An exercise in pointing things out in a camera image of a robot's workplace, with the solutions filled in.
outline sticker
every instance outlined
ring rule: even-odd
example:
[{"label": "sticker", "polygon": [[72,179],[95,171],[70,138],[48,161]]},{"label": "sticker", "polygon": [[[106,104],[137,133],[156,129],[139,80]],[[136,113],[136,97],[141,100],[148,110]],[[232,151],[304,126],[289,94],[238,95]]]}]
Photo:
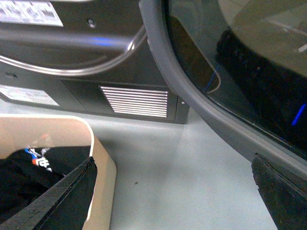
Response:
[{"label": "sticker", "polygon": [[63,26],[49,1],[0,0],[0,22]]},{"label": "sticker", "polygon": [[0,92],[15,101],[59,106],[45,91],[0,85]]}]

